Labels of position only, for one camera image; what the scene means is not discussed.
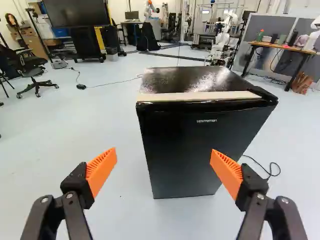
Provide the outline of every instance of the fridge top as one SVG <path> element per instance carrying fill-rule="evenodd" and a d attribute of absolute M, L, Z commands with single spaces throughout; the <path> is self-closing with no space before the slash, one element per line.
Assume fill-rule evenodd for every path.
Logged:
<path fill-rule="evenodd" d="M 146 69 L 140 93 L 240 92 L 252 87 L 251 83 L 222 66 L 153 67 Z"/>
<path fill-rule="evenodd" d="M 176 93 L 140 93 L 137 102 L 189 102 L 261 99 L 250 91 L 215 91 L 215 92 L 176 92 Z"/>

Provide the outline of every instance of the desk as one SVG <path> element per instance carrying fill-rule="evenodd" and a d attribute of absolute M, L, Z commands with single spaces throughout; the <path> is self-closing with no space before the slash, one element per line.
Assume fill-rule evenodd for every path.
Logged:
<path fill-rule="evenodd" d="M 288 92 L 291 89 L 292 83 L 296 79 L 298 73 L 301 71 L 301 68 L 304 66 L 305 62 L 309 59 L 309 57 L 317 54 L 317 52 L 315 52 L 315 51 L 302 50 L 299 47 L 294 47 L 294 46 L 285 47 L 285 45 L 271 44 L 271 43 L 262 42 L 262 41 L 250 41 L 249 44 L 251 45 L 252 48 L 251 48 L 251 52 L 250 52 L 249 58 L 248 58 L 245 66 L 244 66 L 244 69 L 243 69 L 241 77 L 244 77 L 245 75 L 247 75 L 247 69 L 249 67 L 251 59 L 252 59 L 252 57 L 253 57 L 253 55 L 254 55 L 254 53 L 255 53 L 257 48 L 275 48 L 275 49 L 283 49 L 283 50 L 288 50 L 288 51 L 301 53 L 302 60 L 301 60 L 301 62 L 299 64 L 298 68 L 294 72 L 291 80 L 286 85 L 286 87 L 284 89 L 286 92 Z"/>
<path fill-rule="evenodd" d="M 124 25 L 140 25 L 140 24 L 144 24 L 144 22 L 142 22 L 142 21 L 123 21 L 120 24 L 121 24 L 121 28 L 124 29 Z M 134 34 L 135 44 L 137 45 L 138 38 L 137 38 L 137 33 L 136 33 L 136 27 L 133 28 L 133 34 Z"/>

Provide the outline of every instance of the yellow object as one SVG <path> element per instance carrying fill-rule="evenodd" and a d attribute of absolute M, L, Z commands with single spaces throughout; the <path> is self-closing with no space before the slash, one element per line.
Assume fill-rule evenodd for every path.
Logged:
<path fill-rule="evenodd" d="M 98 40 L 100 50 L 105 50 L 106 48 L 105 48 L 104 40 L 102 39 L 100 29 L 102 29 L 102 26 L 95 26 L 94 27 L 96 39 Z"/>
<path fill-rule="evenodd" d="M 110 25 L 113 26 L 112 17 L 111 17 L 110 11 L 109 11 L 109 6 L 108 6 L 108 4 L 105 4 L 105 5 L 106 5 L 107 14 L 108 14 L 109 19 L 110 19 Z"/>

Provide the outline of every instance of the brown bag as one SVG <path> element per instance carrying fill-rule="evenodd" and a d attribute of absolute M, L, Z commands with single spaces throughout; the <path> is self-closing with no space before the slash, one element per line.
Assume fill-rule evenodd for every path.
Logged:
<path fill-rule="evenodd" d="M 292 83 L 292 90 L 297 94 L 305 95 L 313 82 L 312 77 L 305 75 L 304 72 L 299 72 Z"/>

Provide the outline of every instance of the mini fridge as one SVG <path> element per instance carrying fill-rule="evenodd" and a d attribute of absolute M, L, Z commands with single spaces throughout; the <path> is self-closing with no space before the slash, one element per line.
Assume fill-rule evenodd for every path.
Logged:
<path fill-rule="evenodd" d="M 148 68 L 136 112 L 153 197 L 215 194 L 212 149 L 238 161 L 277 104 L 225 67 Z"/>

